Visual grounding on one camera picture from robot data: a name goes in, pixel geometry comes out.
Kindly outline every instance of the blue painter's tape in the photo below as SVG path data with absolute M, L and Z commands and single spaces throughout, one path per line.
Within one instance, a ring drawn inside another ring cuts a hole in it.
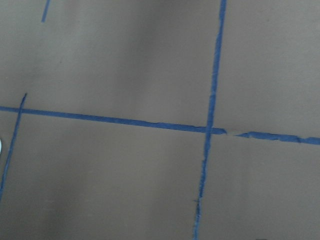
M 202 198 L 204 195 L 206 179 L 207 179 L 207 168 L 208 168 L 208 158 L 211 148 L 211 136 L 212 136 L 212 127 L 214 126 L 214 113 L 216 107 L 216 96 L 217 96 L 217 87 L 218 87 L 218 77 L 219 77 L 219 68 L 220 68 L 220 55 L 222 47 L 222 39 L 224 32 L 224 23 L 226 15 L 227 0 L 221 0 L 220 2 L 220 11 L 219 11 L 219 30 L 215 41 L 215 50 L 214 50 L 214 60 L 213 60 L 213 71 L 212 71 L 212 84 L 211 84 L 211 94 L 209 98 L 209 108 L 207 116 L 207 124 L 205 128 L 205 142 L 204 142 L 204 159 L 201 166 L 201 177 L 199 183 L 199 193 L 197 198 L 197 205 L 195 210 L 195 220 L 193 227 L 193 240 L 198 240 L 199 236 L 199 224 L 201 219 L 202 212 Z
M 19 108 L 0 106 L 0 111 L 18 113 Z M 87 120 L 87 121 L 96 121 L 96 122 L 105 122 L 105 123 L 114 123 L 114 124 L 125 124 L 125 125 L 158 128 L 158 129 L 171 129 L 171 130 L 177 130 L 177 131 L 187 131 L 187 132 L 196 132 L 196 133 L 206 132 L 206 127 L 204 126 L 192 126 L 192 125 L 166 123 L 166 122 L 157 123 L 157 122 L 148 122 L 148 121 L 141 121 L 141 120 L 125 119 L 125 118 L 84 115 L 84 114 L 58 112 L 58 111 L 44 111 L 44 110 L 35 110 L 35 109 L 27 109 L 27 108 L 24 108 L 22 110 L 22 113 L 57 117 L 57 118 L 78 119 L 78 120 Z M 214 135 L 228 134 L 225 129 L 215 128 L 215 127 L 211 128 L 211 133 Z M 274 133 L 257 132 L 257 131 L 245 132 L 245 133 L 236 135 L 236 137 L 255 138 L 255 139 L 272 140 L 272 141 L 279 140 L 282 142 L 320 145 L 319 137 L 301 138 L 295 135 L 274 134 Z
M 43 14 L 42 14 L 42 19 L 41 19 L 42 23 L 44 23 L 46 21 L 46 19 L 47 19 L 49 6 L 50 6 L 50 0 L 46 0 L 45 7 L 44 7 L 44 10 L 43 10 Z
M 19 111 L 19 108 L 0 106 L 0 111 L 17 113 Z M 157 128 L 157 129 L 171 129 L 171 130 L 196 132 L 196 133 L 206 132 L 206 128 L 204 126 L 191 126 L 191 125 L 166 123 L 166 122 L 148 122 L 148 121 L 142 121 L 142 120 L 125 119 L 125 118 L 108 117 L 108 116 L 84 115 L 84 114 L 58 112 L 58 111 L 43 111 L 43 110 L 35 110 L 35 109 L 27 109 L 27 108 L 23 109 L 22 113 L 50 116 L 50 117 L 57 117 L 57 118 L 79 119 L 79 120 L 114 123 L 114 124 L 125 124 L 125 125 Z M 211 133 L 215 135 L 227 134 L 226 130 L 222 128 L 212 128 Z
M 281 142 L 320 145 L 320 138 L 318 137 L 302 138 L 295 135 L 273 134 L 273 133 L 257 132 L 257 131 L 245 132 L 236 136 L 242 137 L 242 138 L 254 138 L 254 139 L 263 139 L 263 140 L 271 140 L 271 141 L 279 140 Z
M 20 103 L 20 107 L 18 108 L 18 116 L 16 118 L 11 143 L 10 143 L 8 155 L 6 158 L 6 162 L 5 162 L 5 166 L 4 166 L 4 170 L 3 170 L 3 174 L 2 174 L 2 180 L 1 180 L 1 185 L 0 185 L 0 202 L 2 199 L 2 195 L 3 195 L 5 184 L 6 184 L 6 179 L 7 179 L 11 156 L 12 156 L 12 153 L 14 152 L 15 142 L 16 142 L 17 135 L 18 135 L 18 130 L 19 130 L 20 121 L 21 121 L 21 115 L 23 113 L 23 107 L 24 107 L 24 104 L 26 101 L 26 97 L 27 97 L 27 94 L 25 94 L 24 97 L 22 98 L 22 101 Z

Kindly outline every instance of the gray wall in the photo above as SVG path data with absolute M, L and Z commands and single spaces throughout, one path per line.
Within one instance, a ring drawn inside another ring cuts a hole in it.
M 0 106 L 205 126 L 219 0 L 1 1 Z M 200 240 L 318 240 L 320 4 L 228 0 Z M 0 111 L 3 169 L 17 114 Z M 3 240 L 192 239 L 204 135 L 23 114 Z

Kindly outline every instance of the blue tape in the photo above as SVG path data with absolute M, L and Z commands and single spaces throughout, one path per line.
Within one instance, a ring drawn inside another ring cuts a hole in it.
M 0 111 L 17 113 L 19 111 L 19 108 L 0 106 Z M 27 108 L 23 109 L 22 113 L 50 116 L 50 117 L 57 117 L 57 118 L 133 125 L 133 126 L 141 126 L 141 127 L 149 127 L 149 128 L 157 128 L 157 129 L 171 129 L 171 130 L 196 132 L 196 133 L 206 132 L 206 128 L 204 126 L 191 126 L 191 125 L 166 123 L 166 122 L 148 122 L 148 121 L 142 121 L 142 120 L 125 119 L 125 118 L 108 117 L 108 116 L 84 115 L 84 114 L 58 112 L 58 111 L 43 111 L 43 110 L 35 110 L 35 109 L 27 109 Z M 223 128 L 212 128 L 211 133 L 215 135 L 222 135 L 222 134 L 227 134 L 227 131 L 224 130 Z
M 201 178 L 199 184 L 199 193 L 195 210 L 195 220 L 193 227 L 193 240 L 198 240 L 199 236 L 199 224 L 201 219 L 202 212 L 202 198 L 204 195 L 206 179 L 207 179 L 207 168 L 208 168 L 208 158 L 211 147 L 211 129 L 214 126 L 214 113 L 216 107 L 216 96 L 217 96 L 217 86 L 218 86 L 218 77 L 219 77 L 219 67 L 220 67 L 220 55 L 222 47 L 222 39 L 224 33 L 224 23 L 226 15 L 227 0 L 221 0 L 220 2 L 220 11 L 219 11 L 219 31 L 215 41 L 215 50 L 214 50 L 214 60 L 213 60 L 213 73 L 212 73 L 212 84 L 211 84 L 211 95 L 209 98 L 209 109 L 207 116 L 207 124 L 205 128 L 205 142 L 204 142 L 204 159 L 202 161 L 201 168 Z
M 4 170 L 3 170 L 3 174 L 2 174 L 2 180 L 1 180 L 1 186 L 0 186 L 0 202 L 1 202 L 1 199 L 2 199 L 2 195 L 3 195 L 5 184 L 6 184 L 6 179 L 7 179 L 7 174 L 8 174 L 8 169 L 9 169 L 11 156 L 12 156 L 12 153 L 14 152 L 15 142 L 16 142 L 17 135 L 18 135 L 18 130 L 19 130 L 20 121 L 21 121 L 21 115 L 23 113 L 23 107 L 24 107 L 24 104 L 25 104 L 25 101 L 26 101 L 26 97 L 27 97 L 27 94 L 25 94 L 24 97 L 22 98 L 22 101 L 20 103 L 20 107 L 18 108 L 18 116 L 16 118 L 16 122 L 15 122 L 15 127 L 14 127 L 14 131 L 13 131 L 11 143 L 10 143 L 8 155 L 7 155 L 7 158 L 6 158 L 6 162 L 5 162 L 5 166 L 4 166 Z
M 0 106 L 0 111 L 18 113 L 19 108 Z M 44 110 L 35 110 L 35 109 L 27 109 L 27 108 L 22 109 L 22 113 L 23 114 L 49 116 L 49 117 L 57 117 L 57 118 L 78 119 L 78 120 L 87 120 L 87 121 L 96 121 L 96 122 L 105 122 L 105 123 L 114 123 L 114 124 L 133 125 L 133 126 L 141 126 L 141 127 L 149 127 L 149 128 L 157 128 L 157 129 L 171 129 L 171 130 L 177 130 L 177 131 L 187 131 L 187 132 L 196 132 L 196 133 L 205 133 L 206 132 L 206 127 L 204 127 L 204 126 L 192 126 L 192 125 L 166 123 L 166 122 L 158 122 L 157 123 L 157 122 L 148 122 L 148 121 L 142 121 L 142 120 L 125 119 L 125 118 L 84 115 L 84 114 L 58 112 L 58 111 L 44 111 Z M 214 135 L 228 134 L 225 129 L 215 128 L 215 127 L 213 127 L 211 129 L 211 133 Z M 301 138 L 301 137 L 295 136 L 295 135 L 274 134 L 274 133 L 257 132 L 257 131 L 245 132 L 245 133 L 236 135 L 236 137 L 255 138 L 255 139 L 272 140 L 272 141 L 279 140 L 282 142 L 320 145 L 320 138 L 319 137 Z
M 44 23 L 46 21 L 46 19 L 47 19 L 49 6 L 50 6 L 50 0 L 46 0 L 45 7 L 44 7 L 44 10 L 43 10 L 43 14 L 42 14 L 42 19 L 41 19 L 42 23 Z
M 320 138 L 318 137 L 302 138 L 295 135 L 273 134 L 273 133 L 257 132 L 257 131 L 245 132 L 236 136 L 242 137 L 242 138 L 255 138 L 255 139 L 263 139 L 263 140 L 271 140 L 271 141 L 279 140 L 281 142 L 320 145 Z

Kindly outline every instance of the blue line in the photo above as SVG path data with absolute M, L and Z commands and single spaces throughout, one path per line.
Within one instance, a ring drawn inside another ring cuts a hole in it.
M 198 199 L 197 199 L 196 211 L 195 211 L 195 220 L 194 220 L 193 238 L 192 238 L 193 240 L 198 240 L 198 237 L 199 237 L 199 224 L 200 224 L 201 212 L 202 212 L 201 204 L 202 204 L 202 198 L 204 195 L 204 190 L 206 185 L 208 158 L 209 158 L 210 147 L 211 147 L 211 136 L 212 136 L 211 129 L 214 126 L 214 113 L 215 113 L 215 106 L 216 106 L 216 96 L 217 96 L 216 94 L 217 94 L 217 86 L 218 86 L 220 55 L 221 55 L 222 39 L 223 39 L 223 33 L 224 33 L 226 6 L 227 6 L 227 0 L 221 0 L 220 12 L 219 12 L 219 31 L 215 41 L 211 95 L 209 99 L 207 124 L 205 128 L 205 143 L 204 143 L 204 154 L 203 154 L 204 159 L 202 161 L 199 193 L 198 193 Z
M 24 107 L 24 104 L 25 104 L 26 97 L 27 97 L 27 94 L 25 94 L 24 97 L 22 98 L 22 101 L 20 103 L 20 107 L 18 109 L 18 116 L 16 118 L 15 127 L 14 127 L 14 131 L 13 131 L 12 139 L 11 139 L 11 144 L 10 144 L 10 147 L 9 147 L 8 156 L 6 158 L 5 167 L 4 167 L 4 170 L 3 170 L 3 175 L 2 175 L 2 180 L 1 180 L 0 202 L 1 202 L 1 199 L 2 199 L 3 192 L 4 192 L 4 187 L 5 187 L 5 184 L 6 184 L 9 164 L 10 164 L 12 153 L 14 151 L 15 142 L 16 142 L 17 135 L 18 135 L 21 115 L 23 113 L 23 107 Z
M 242 138 L 255 138 L 255 139 L 263 139 L 263 140 L 271 140 L 271 141 L 279 140 L 281 142 L 320 145 L 320 138 L 318 137 L 302 138 L 295 135 L 273 134 L 273 133 L 257 132 L 257 131 L 245 132 L 236 136 L 242 137 Z
M 19 108 L 0 106 L 0 111 L 18 113 Z M 23 114 L 49 116 L 49 117 L 57 117 L 57 118 L 78 119 L 78 120 L 88 120 L 88 121 L 95 121 L 95 122 L 133 125 L 133 126 L 141 126 L 141 127 L 149 127 L 149 128 L 157 128 L 157 129 L 171 129 L 171 130 L 177 130 L 177 131 L 187 131 L 187 132 L 196 132 L 196 133 L 205 133 L 206 132 L 206 127 L 204 127 L 204 126 L 192 126 L 192 125 L 166 123 L 166 122 L 158 122 L 157 123 L 157 122 L 148 122 L 148 121 L 142 121 L 142 120 L 125 119 L 125 118 L 84 115 L 84 114 L 58 112 L 58 111 L 44 111 L 44 110 L 35 110 L 35 109 L 27 109 L 27 108 L 24 108 L 22 110 L 22 113 Z M 215 128 L 215 127 L 213 127 L 211 129 L 211 133 L 214 135 L 228 134 L 225 129 Z M 296 135 L 274 134 L 274 133 L 258 132 L 258 131 L 245 132 L 245 133 L 235 135 L 235 136 L 242 137 L 242 138 L 254 138 L 254 139 L 271 140 L 271 141 L 279 140 L 281 142 L 320 145 L 320 138 L 319 137 L 302 138 L 302 137 L 299 137 Z
M 0 111 L 17 113 L 19 111 L 19 108 L 0 106 Z M 67 119 L 79 119 L 79 120 L 88 120 L 88 121 L 95 121 L 95 122 L 142 126 L 142 127 L 157 128 L 157 129 L 171 129 L 171 130 L 196 132 L 196 133 L 206 132 L 206 128 L 204 126 L 191 126 L 191 125 L 166 123 L 166 122 L 148 122 L 148 121 L 142 121 L 142 120 L 124 119 L 124 118 L 108 117 L 108 116 L 84 115 L 84 114 L 58 112 L 58 111 L 43 111 L 43 110 L 35 110 L 35 109 L 27 109 L 27 108 L 23 109 L 22 113 L 58 117 L 58 118 L 67 118 Z M 226 130 L 222 128 L 212 128 L 211 133 L 216 135 L 227 134 Z
M 50 5 L 50 0 L 46 0 L 45 7 L 44 7 L 44 10 L 43 10 L 42 19 L 41 19 L 42 23 L 44 23 L 46 21 L 49 5 Z

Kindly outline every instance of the gray surface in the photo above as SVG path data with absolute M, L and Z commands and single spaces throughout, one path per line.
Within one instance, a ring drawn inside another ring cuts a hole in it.
M 0 103 L 204 126 L 218 0 L 1 2 Z
M 320 137 L 318 0 L 229 0 L 215 125 Z
M 44 5 L 1 1 L 0 106 L 206 124 L 218 0 L 51 1 L 43 24 Z M 216 127 L 320 137 L 319 6 L 228 0 Z M 24 114 L 0 239 L 191 239 L 203 143 Z M 215 135 L 200 240 L 318 240 L 319 149 Z
M 320 239 L 320 148 L 214 136 L 200 238 Z
M 23 115 L 0 238 L 189 239 L 202 144 L 199 133 Z

